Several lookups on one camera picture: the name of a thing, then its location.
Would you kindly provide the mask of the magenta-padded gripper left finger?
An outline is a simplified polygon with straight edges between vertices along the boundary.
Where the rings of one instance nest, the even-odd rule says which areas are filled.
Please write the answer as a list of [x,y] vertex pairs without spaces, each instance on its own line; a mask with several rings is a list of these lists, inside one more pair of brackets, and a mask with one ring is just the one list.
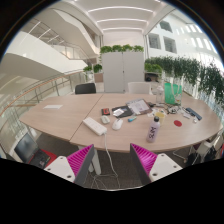
[[45,168],[45,171],[82,186],[93,156],[94,145],[91,144],[67,157],[59,156]]

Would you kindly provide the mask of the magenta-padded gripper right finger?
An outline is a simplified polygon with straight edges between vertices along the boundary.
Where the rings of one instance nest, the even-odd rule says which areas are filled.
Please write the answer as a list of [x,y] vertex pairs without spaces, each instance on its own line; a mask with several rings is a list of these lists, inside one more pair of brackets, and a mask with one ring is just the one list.
[[182,169],[181,166],[166,154],[155,154],[133,143],[130,144],[130,154],[143,185],[147,185]]

